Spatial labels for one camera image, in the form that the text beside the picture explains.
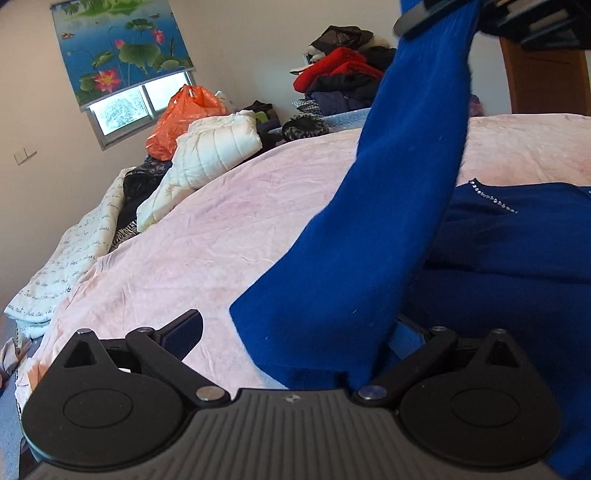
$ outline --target navy blue clothing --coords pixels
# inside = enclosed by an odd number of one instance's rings
[[[420,325],[461,336],[510,332],[561,407],[550,465],[569,480],[591,478],[590,190],[456,188],[402,309]]]
[[[369,100],[357,100],[346,94],[347,92],[314,92],[310,95],[310,98],[318,102],[323,116],[361,110],[370,107],[372,104]]]

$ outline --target snowy window view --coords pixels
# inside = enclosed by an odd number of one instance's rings
[[[138,122],[138,129],[150,123],[166,108],[170,98],[183,85],[189,83],[190,78],[187,72],[176,73],[125,90],[90,105],[90,113],[94,115],[102,131],[103,138],[100,141],[103,146],[105,147],[129,134],[129,129],[123,130],[119,135],[117,130],[133,122],[145,120]]]
[[[90,106],[99,121],[103,135],[148,116],[139,88],[126,90]]]

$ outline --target metal pin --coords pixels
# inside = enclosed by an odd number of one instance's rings
[[[138,327],[135,329],[135,331],[139,333],[154,333],[156,330],[154,330],[152,327]]]
[[[217,385],[208,385],[207,387],[201,387],[195,392],[197,398],[201,401],[216,401],[221,400],[226,394],[223,388]]]
[[[388,391],[380,385],[365,385],[357,392],[364,400],[381,400],[386,398]]]

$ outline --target bed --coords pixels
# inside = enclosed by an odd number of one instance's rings
[[[458,184],[591,184],[591,118],[472,118]],[[185,363],[235,394],[281,388],[251,361],[228,307],[278,260],[332,198],[355,158],[359,129],[282,145],[195,192],[158,224],[98,258],[60,303],[43,341],[18,371],[22,408],[52,360],[81,327],[121,338],[188,309],[204,318]]]

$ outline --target pile of clothes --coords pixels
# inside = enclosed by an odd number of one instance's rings
[[[292,71],[298,74],[294,89],[306,95],[294,106],[318,116],[372,106],[395,53],[368,30],[330,26],[308,48],[310,65]]]
[[[281,128],[281,122],[279,121],[279,117],[277,116],[272,103],[255,100],[254,103],[243,109],[255,112],[256,132],[259,137],[261,137],[262,142],[262,148],[252,157],[247,159],[251,160],[272,148],[275,148],[283,140],[281,134],[272,132],[273,130]]]
[[[173,165],[137,209],[137,230],[146,231],[186,197],[251,158],[262,148],[256,113],[242,110],[194,121],[177,138]]]
[[[143,164],[125,174],[124,206],[117,217],[117,228],[109,253],[138,234],[137,209],[158,188],[164,174],[173,166],[171,160],[161,161],[148,155]]]

